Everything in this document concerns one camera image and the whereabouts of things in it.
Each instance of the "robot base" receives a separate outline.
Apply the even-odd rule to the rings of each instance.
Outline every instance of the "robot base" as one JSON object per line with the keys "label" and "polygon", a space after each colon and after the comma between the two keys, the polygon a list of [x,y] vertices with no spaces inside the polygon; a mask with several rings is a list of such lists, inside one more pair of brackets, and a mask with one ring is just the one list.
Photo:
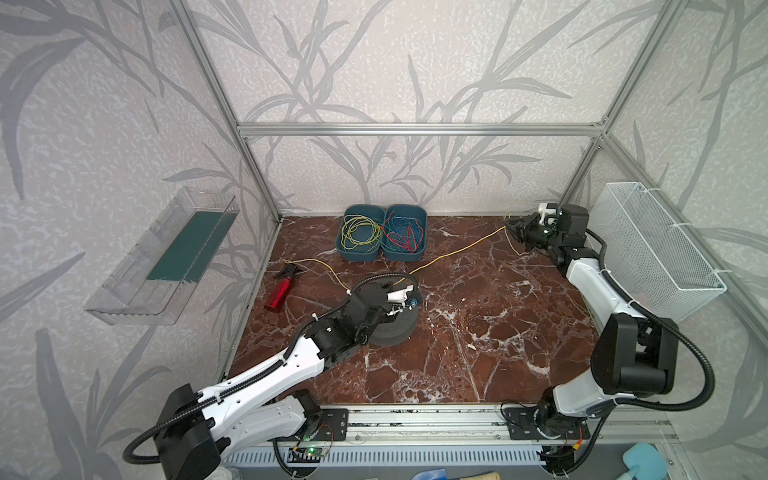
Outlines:
{"label": "robot base", "polygon": [[[323,409],[320,414],[319,424],[325,423],[330,427],[318,429],[306,442],[341,442],[346,440],[346,428],[349,423],[349,410],[347,409]],[[296,437],[280,437],[278,442],[295,442]]]}
{"label": "robot base", "polygon": [[590,433],[585,419],[562,416],[558,419],[556,429],[545,429],[537,425],[538,406],[509,407],[504,409],[508,419],[507,429],[510,440],[584,440],[589,439]]}

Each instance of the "wall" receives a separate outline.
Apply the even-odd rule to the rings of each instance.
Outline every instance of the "wall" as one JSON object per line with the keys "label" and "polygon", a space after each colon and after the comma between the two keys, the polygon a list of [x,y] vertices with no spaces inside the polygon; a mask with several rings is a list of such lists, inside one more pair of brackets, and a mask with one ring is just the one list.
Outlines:
{"label": "wall", "polygon": [[[768,306],[768,2],[689,2],[611,132]],[[764,478],[768,354],[718,299],[681,329],[713,362],[714,397],[670,414],[700,478]],[[684,353],[672,400],[701,386]]]}
{"label": "wall", "polygon": [[[661,0],[190,0],[239,122],[595,122]],[[259,137],[287,214],[557,198],[587,138]]]}
{"label": "wall", "polygon": [[[121,451],[215,381],[273,225],[163,2],[5,0],[0,30],[0,478],[158,478]],[[242,209],[184,314],[87,314],[182,186]]]}
{"label": "wall", "polygon": [[590,210],[598,201],[600,194],[603,193],[605,184],[628,181],[631,180],[616,165],[614,159],[601,148],[570,203],[581,205]]}

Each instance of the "blue tray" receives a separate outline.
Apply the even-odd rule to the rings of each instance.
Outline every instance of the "blue tray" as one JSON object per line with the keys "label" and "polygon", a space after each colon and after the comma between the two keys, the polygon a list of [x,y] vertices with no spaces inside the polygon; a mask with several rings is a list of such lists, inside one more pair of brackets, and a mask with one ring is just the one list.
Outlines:
{"label": "blue tray", "polygon": [[[352,205],[344,211],[344,217],[347,215],[363,215],[381,225],[384,222],[384,209],[377,207],[376,205]],[[344,260],[350,262],[371,262],[376,260],[379,256],[379,247],[381,246],[381,239],[377,240],[372,245],[358,245],[351,249],[345,250],[341,244],[341,228],[344,225],[344,217],[341,219],[341,225],[339,225],[339,232],[336,234],[336,249],[339,251],[339,255]],[[360,227],[352,234],[352,238],[355,240],[368,240],[371,237],[371,227]]]}
{"label": "blue tray", "polygon": [[382,250],[384,250],[384,257],[390,260],[398,262],[416,262],[421,260],[424,256],[424,250],[427,247],[427,212],[421,207],[416,205],[392,205],[384,214],[384,220],[389,218],[389,215],[399,215],[400,217],[415,218],[421,228],[424,229],[424,239],[419,249],[414,252],[402,252],[400,251],[386,236],[382,236]]}

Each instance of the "clear plastic shelf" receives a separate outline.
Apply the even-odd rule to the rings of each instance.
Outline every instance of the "clear plastic shelf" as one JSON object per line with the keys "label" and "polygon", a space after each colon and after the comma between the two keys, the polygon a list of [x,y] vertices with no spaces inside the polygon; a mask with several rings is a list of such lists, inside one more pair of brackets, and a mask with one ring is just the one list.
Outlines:
{"label": "clear plastic shelf", "polygon": [[110,325],[175,324],[239,212],[232,194],[182,188],[85,310]]}

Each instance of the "metal mounting plate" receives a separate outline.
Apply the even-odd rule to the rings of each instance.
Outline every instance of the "metal mounting plate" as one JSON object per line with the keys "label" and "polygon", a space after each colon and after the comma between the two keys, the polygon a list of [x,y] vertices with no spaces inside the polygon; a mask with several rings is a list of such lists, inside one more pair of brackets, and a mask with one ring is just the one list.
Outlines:
{"label": "metal mounting plate", "polygon": [[[323,409],[323,416],[320,418],[320,425],[325,423],[330,427],[330,431],[325,427],[315,433],[315,435],[305,443],[311,442],[343,442],[346,440],[347,424],[349,423],[348,409]],[[295,442],[294,437],[280,437],[278,442]]]}
{"label": "metal mounting plate", "polygon": [[[555,440],[551,438],[548,439],[539,432],[535,423],[535,412],[536,407],[512,407],[504,409],[506,417],[513,421],[513,423],[507,424],[510,440]],[[567,435],[568,440],[571,441],[577,441],[580,436],[584,440],[589,439],[590,433],[587,422],[574,419],[573,426],[568,428],[565,435]],[[565,438],[564,435],[560,435],[556,439],[565,440]]]}

